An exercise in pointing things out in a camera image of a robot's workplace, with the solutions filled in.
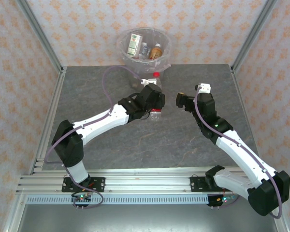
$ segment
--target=purple cable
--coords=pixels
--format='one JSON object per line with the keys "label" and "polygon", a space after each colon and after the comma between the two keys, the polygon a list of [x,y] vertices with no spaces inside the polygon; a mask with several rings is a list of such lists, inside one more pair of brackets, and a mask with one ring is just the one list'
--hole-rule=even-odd
{"label": "purple cable", "polygon": [[[229,136],[227,135],[224,135],[222,133],[220,133],[219,131],[215,130],[214,128],[212,128],[210,125],[208,125],[204,119],[202,118],[200,112],[199,112],[199,108],[198,108],[198,103],[197,103],[197,99],[198,99],[198,94],[200,92],[200,89],[202,89],[202,87],[198,87],[198,90],[197,90],[197,93],[195,95],[195,99],[194,99],[194,107],[195,107],[195,110],[197,112],[197,115],[199,117],[199,119],[201,120],[201,122],[208,128],[210,129],[212,132],[218,134],[219,136],[221,137],[224,137],[228,140],[230,140],[231,142],[235,143],[236,145],[239,145],[239,142],[237,142],[236,140],[230,138]],[[243,150],[245,150],[253,159],[254,161],[264,170],[265,167],[261,164],[261,162],[244,146],[240,146]],[[281,201],[281,197],[280,197],[280,193],[279,193],[279,190],[278,190],[278,187],[277,187],[277,184],[275,183],[275,180],[272,178],[272,176],[269,174],[268,171],[265,172],[266,175],[269,177],[269,179],[271,180],[273,186],[274,186],[274,189],[275,189],[275,192],[276,192],[276,195],[277,195],[277,199],[278,199],[278,215],[274,215],[272,212],[270,213],[270,215],[273,217],[273,218],[276,218],[276,219],[280,219],[281,218],[281,215],[282,215],[282,201]]]}
{"label": "purple cable", "polygon": [[[130,73],[132,73],[133,76],[134,76],[135,78],[141,80],[141,78],[140,78],[137,74],[135,74],[133,71],[131,71],[130,69],[128,69],[128,68],[125,67],[125,66],[122,66],[122,65],[115,65],[115,66],[111,66],[111,67],[107,68],[107,69],[105,70],[105,72],[103,73],[103,76],[102,76],[102,88],[103,88],[104,94],[106,95],[106,97],[108,98],[108,100],[109,100],[109,102],[110,102],[111,108],[110,108],[109,112],[106,113],[105,115],[103,115],[102,117],[100,117],[100,118],[98,118],[98,119],[96,119],[96,120],[93,120],[93,121],[91,121],[91,122],[85,123],[85,124],[83,125],[84,127],[89,126],[89,125],[91,125],[91,124],[94,124],[94,123],[96,123],[96,122],[100,122],[101,120],[107,118],[107,117],[111,114],[111,112],[113,111],[114,104],[113,104],[113,101],[112,101],[111,96],[109,95],[109,93],[107,92],[107,90],[106,90],[106,88],[105,88],[105,79],[106,79],[106,75],[107,75],[107,74],[108,74],[112,69],[114,69],[114,68],[123,68],[123,69],[126,69],[126,70],[128,70]],[[48,152],[47,152],[47,154],[45,155],[45,158],[44,158],[44,163],[48,163],[48,164],[50,164],[50,163],[60,163],[60,164],[62,164],[62,162],[60,162],[60,161],[51,161],[51,162],[49,162],[49,161],[48,161],[48,157],[49,157],[50,153],[55,149],[55,147],[56,147],[56,146],[57,146],[57,145],[58,145],[62,140],[64,140],[64,139],[65,139],[66,137],[68,137],[70,134],[72,134],[73,132],[75,132],[75,131],[77,131],[77,130],[79,130],[79,129],[81,129],[81,128],[82,128],[82,126],[79,126],[79,127],[77,127],[77,128],[74,128],[73,130],[69,131],[68,133],[66,133],[66,134],[64,134],[62,137],[60,137],[60,138],[59,138],[59,139],[58,139],[58,140],[57,140],[57,141],[56,141],[56,142],[55,142],[55,143],[50,147],[50,149],[48,150]],[[101,204],[103,203],[104,197],[103,197],[103,195],[102,195],[101,193],[99,193],[99,192],[96,191],[96,190],[90,189],[90,188],[85,188],[85,187],[81,186],[80,184],[78,184],[78,183],[73,179],[73,177],[70,175],[69,170],[68,170],[66,167],[64,167],[64,168],[65,168],[66,172],[68,173],[68,175],[70,176],[71,180],[73,181],[73,183],[74,183],[76,186],[78,186],[79,188],[82,188],[82,189],[86,189],[87,191],[90,191],[90,192],[93,192],[93,193],[97,193],[97,194],[101,197],[101,201],[100,201],[99,203],[94,204],[94,205],[91,205],[91,206],[87,206],[85,209],[94,208],[94,207],[97,207],[97,206],[99,206],[99,205],[101,205]],[[79,199],[79,198],[76,198],[76,199],[73,201],[73,206],[74,206],[74,207],[77,207],[75,202],[76,202],[76,200],[78,200],[78,199]]]}

